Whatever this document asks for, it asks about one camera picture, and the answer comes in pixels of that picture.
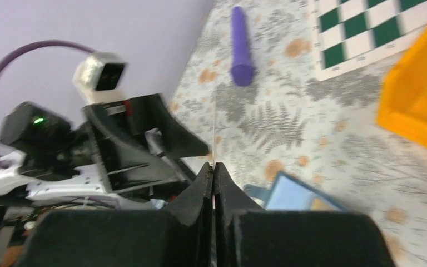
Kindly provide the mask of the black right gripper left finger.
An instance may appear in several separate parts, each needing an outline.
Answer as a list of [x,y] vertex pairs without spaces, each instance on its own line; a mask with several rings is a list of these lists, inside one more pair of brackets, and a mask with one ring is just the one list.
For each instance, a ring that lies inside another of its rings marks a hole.
[[212,167],[159,210],[57,210],[25,242],[17,266],[210,266]]

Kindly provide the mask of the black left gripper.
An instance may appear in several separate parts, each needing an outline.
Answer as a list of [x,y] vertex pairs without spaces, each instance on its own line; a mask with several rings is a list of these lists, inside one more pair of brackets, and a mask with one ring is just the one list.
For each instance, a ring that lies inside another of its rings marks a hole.
[[[159,94],[85,106],[86,132],[106,191],[166,194],[192,181],[184,157],[206,156],[206,142],[178,122]],[[147,132],[157,129],[160,132]]]

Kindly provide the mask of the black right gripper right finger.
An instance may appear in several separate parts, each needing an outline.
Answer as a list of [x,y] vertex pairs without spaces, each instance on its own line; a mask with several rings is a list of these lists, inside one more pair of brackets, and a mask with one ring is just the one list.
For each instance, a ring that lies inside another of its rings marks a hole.
[[214,169],[217,266],[394,266],[383,234],[348,211],[266,210]]

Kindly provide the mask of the blue leather card holder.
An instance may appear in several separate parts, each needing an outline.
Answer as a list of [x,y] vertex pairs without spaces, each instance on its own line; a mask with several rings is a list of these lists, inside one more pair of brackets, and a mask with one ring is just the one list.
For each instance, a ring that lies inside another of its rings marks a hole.
[[282,171],[276,174],[269,189],[247,184],[244,192],[253,199],[261,200],[266,210],[312,211],[310,206],[318,197],[334,205],[337,210],[333,211],[348,211],[328,194]]

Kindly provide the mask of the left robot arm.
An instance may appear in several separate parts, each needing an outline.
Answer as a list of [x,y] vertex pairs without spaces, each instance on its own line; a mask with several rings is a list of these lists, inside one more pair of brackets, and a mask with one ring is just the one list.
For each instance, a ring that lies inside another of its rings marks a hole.
[[207,143],[179,123],[159,94],[85,106],[73,128],[31,102],[4,118],[0,143],[0,206],[53,206],[88,199],[169,201],[195,173],[185,157],[205,156]]

